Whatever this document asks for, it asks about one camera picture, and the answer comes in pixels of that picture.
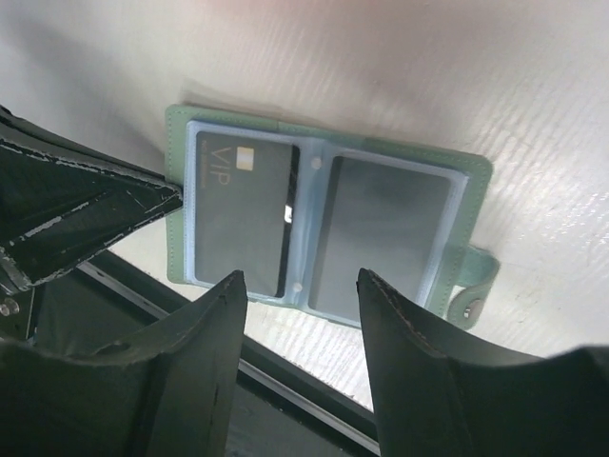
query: worn black metal edge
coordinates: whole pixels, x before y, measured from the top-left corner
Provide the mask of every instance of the worn black metal edge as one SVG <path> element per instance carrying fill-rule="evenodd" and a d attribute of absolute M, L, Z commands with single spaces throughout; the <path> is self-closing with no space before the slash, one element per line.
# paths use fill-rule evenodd
<path fill-rule="evenodd" d="M 140 302 L 147 303 L 148 306 L 145 309 L 146 311 L 150 310 L 149 305 L 153 305 L 164 314 L 168 314 L 181 308 L 185 304 L 190 303 L 187 298 L 163 285 L 110 251 L 104 251 L 85 263 L 81 266 L 80 272 L 82 273 L 84 269 L 88 271 L 90 279 L 95 280 L 89 282 L 90 287 L 108 289 L 112 288 L 108 285 L 108 281 L 114 281 L 118 287 L 128 289 L 134 296 L 142 299 L 139 300 Z M 125 311 L 128 311 L 129 308 L 144 308 L 142 303 L 135 303 L 136 301 L 138 301 L 137 298 L 133 301 L 121 300 L 120 303 L 117 303 L 117 306 L 124 308 Z M 155 319 L 158 318 L 159 315 L 154 315 L 153 312 L 154 311 L 150 311 L 147 314 Z M 247 336 L 244 337 L 241 358 L 243 361 L 273 379 L 276 383 L 279 383 L 304 397 L 307 401 L 325 411 L 329 416 L 333 416 L 348 426 L 353 427 L 371 441 L 378 441 L 376 424 L 372 411 L 358 405 L 353 400 L 342 395 L 339 391 L 289 363 L 286 359 Z M 285 402 L 291 404 L 291 402 L 286 399 L 280 401 L 279 399 L 283 397 L 277 392 L 270 395 L 270 392 L 273 392 L 271 388 L 263 386 L 242 370 L 240 370 L 238 382 L 240 384 L 247 383 L 249 387 L 244 386 L 244 388 L 254 388 L 252 386 L 256 385 L 256 392 L 259 392 L 261 395 L 268 393 L 269 395 L 264 395 L 264 397 L 275 407 L 285 409 L 287 408 Z M 300 409 L 301 411 L 299 412 L 296 409 L 292 410 L 292 408 L 290 408 L 290 415 L 295 415 L 294 417 L 297 417 L 299 421 L 310 421 L 310 425 L 313 429 L 326 435 L 324 430 L 328 431 L 328 429 L 324 427 L 324 423 L 311 414 L 303 411 L 298 406 L 295 408 Z M 334 442 L 336 438 L 330 433 L 328 439 Z M 354 446 L 361 452 L 367 452 L 357 444 L 354 444 Z"/>

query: open wallet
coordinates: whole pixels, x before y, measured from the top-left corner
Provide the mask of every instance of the open wallet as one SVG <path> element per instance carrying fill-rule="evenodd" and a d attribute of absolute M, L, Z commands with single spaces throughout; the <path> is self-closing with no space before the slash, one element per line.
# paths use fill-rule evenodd
<path fill-rule="evenodd" d="M 217 109 L 167 109 L 169 280 L 210 288 L 234 269 L 249 300 L 360 326 L 371 268 L 460 328 L 499 262 L 469 246 L 492 166 L 483 157 Z"/>

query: green border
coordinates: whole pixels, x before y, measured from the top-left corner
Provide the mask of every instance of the green border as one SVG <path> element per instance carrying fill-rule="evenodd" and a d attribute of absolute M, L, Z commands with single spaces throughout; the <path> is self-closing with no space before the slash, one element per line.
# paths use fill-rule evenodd
<path fill-rule="evenodd" d="M 167 109 L 166 119 L 168 140 L 166 178 L 169 182 L 179 185 L 184 183 L 187 122 L 193 119 L 244 129 L 323 138 L 344 147 L 457 169 L 466 173 L 469 180 L 463 193 L 462 203 L 427 300 L 428 309 L 442 317 L 445 315 L 450 293 L 457 284 L 463 257 L 493 173 L 493 166 L 486 158 L 454 150 L 392 143 L 332 130 L 309 128 L 217 109 L 174 105 Z M 179 284 L 185 283 L 184 259 L 184 212 L 179 210 L 167 217 L 167 278 L 170 281 Z"/>

